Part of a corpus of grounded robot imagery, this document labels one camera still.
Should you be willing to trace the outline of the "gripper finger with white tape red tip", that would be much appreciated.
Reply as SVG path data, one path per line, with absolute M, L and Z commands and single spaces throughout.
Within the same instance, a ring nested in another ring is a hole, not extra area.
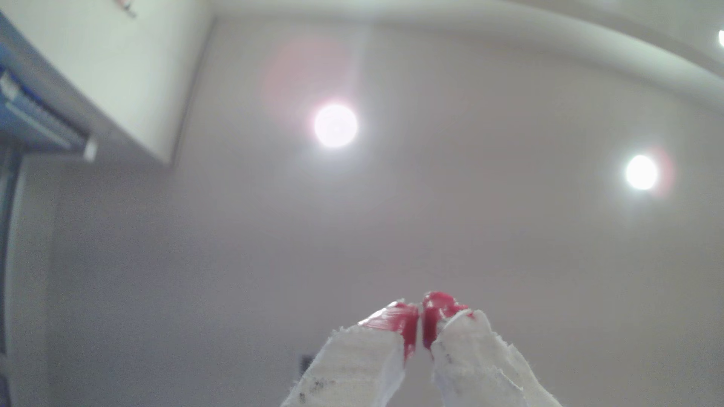
M 483 311 L 429 292 L 422 302 L 422 336 L 443 406 L 561 406 Z
M 335 330 L 282 406 L 387 406 L 416 349 L 419 305 L 394 301 Z

